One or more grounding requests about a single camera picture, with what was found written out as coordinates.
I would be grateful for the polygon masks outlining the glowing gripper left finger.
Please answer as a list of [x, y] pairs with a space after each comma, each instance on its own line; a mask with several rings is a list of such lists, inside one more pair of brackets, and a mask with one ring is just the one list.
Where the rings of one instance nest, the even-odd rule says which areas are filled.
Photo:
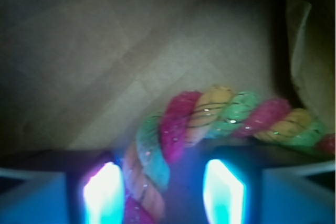
[[121, 223], [124, 185], [112, 153], [71, 153], [67, 168], [70, 223]]

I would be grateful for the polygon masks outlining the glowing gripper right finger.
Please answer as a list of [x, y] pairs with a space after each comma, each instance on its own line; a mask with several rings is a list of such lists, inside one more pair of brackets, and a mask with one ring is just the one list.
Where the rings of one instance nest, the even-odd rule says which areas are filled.
[[203, 176], [203, 206], [208, 223], [250, 223], [250, 183], [238, 148], [218, 147]]

